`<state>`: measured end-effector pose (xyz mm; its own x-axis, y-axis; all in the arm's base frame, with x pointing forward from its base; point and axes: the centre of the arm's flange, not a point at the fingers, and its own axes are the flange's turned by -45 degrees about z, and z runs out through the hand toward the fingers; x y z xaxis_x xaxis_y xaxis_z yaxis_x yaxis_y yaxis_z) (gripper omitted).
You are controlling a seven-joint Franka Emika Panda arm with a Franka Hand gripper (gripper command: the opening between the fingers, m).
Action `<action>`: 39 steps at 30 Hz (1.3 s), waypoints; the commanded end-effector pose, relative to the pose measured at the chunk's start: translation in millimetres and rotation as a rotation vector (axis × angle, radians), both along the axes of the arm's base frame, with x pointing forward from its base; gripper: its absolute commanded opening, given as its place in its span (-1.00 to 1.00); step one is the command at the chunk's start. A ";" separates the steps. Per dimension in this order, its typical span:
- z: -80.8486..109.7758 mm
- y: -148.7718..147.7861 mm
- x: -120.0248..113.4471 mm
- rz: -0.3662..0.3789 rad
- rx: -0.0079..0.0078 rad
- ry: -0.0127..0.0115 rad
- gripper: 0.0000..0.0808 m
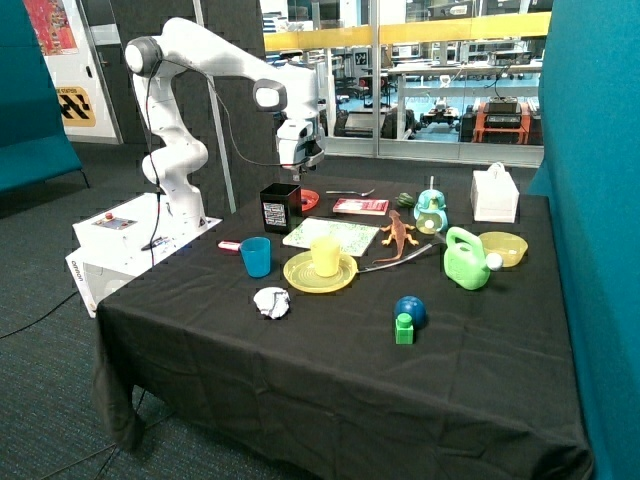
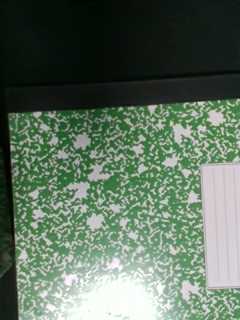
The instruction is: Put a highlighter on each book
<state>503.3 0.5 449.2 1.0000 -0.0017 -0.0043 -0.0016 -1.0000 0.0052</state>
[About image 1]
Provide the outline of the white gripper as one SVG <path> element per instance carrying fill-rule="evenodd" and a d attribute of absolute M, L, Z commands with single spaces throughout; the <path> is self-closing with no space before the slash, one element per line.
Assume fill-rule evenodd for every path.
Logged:
<path fill-rule="evenodd" d="M 292 171 L 293 181 L 300 181 L 301 168 L 309 173 L 325 155 L 325 132 L 317 119 L 286 119 L 276 132 L 279 165 Z"/>

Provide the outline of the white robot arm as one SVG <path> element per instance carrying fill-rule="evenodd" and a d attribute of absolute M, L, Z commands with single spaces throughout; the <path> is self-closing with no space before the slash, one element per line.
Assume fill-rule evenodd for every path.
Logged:
<path fill-rule="evenodd" d="M 281 112 L 276 132 L 281 167 L 297 171 L 324 157 L 325 134 L 319 119 L 318 85 L 313 70 L 288 63 L 274 67 L 183 18 L 169 19 L 158 36 L 130 41 L 125 60 L 144 121 L 164 145 L 143 161 L 143 172 L 168 198 L 175 234 L 202 232 L 207 224 L 202 196 L 189 180 L 208 160 L 205 145 L 185 126 L 171 86 L 187 70 L 202 75 L 244 77 L 253 81 L 259 110 Z"/>

